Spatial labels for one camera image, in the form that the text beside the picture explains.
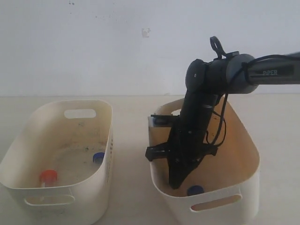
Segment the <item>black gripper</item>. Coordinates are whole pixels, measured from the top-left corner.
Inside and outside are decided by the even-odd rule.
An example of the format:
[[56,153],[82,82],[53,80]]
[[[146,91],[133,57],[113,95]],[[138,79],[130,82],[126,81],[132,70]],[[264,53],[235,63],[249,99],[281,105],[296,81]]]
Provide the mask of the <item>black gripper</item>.
[[206,155],[216,155],[217,147],[203,142],[206,134],[206,131],[185,127],[178,117],[170,127],[167,140],[149,146],[145,156],[149,161],[166,158],[169,185],[172,189],[178,189]]

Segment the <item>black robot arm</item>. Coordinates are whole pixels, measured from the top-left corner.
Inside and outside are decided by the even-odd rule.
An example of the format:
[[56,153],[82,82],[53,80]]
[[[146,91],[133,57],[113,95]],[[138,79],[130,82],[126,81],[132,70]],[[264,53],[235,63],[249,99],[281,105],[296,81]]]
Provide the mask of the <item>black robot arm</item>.
[[146,149],[149,161],[165,158],[168,183],[178,189],[206,155],[216,155],[219,143],[208,140],[208,125],[219,102],[230,94],[248,94],[259,85],[290,85],[300,82],[300,54],[221,53],[211,62],[194,60],[187,69],[186,94],[179,115],[149,117],[156,128],[169,128],[167,140]]

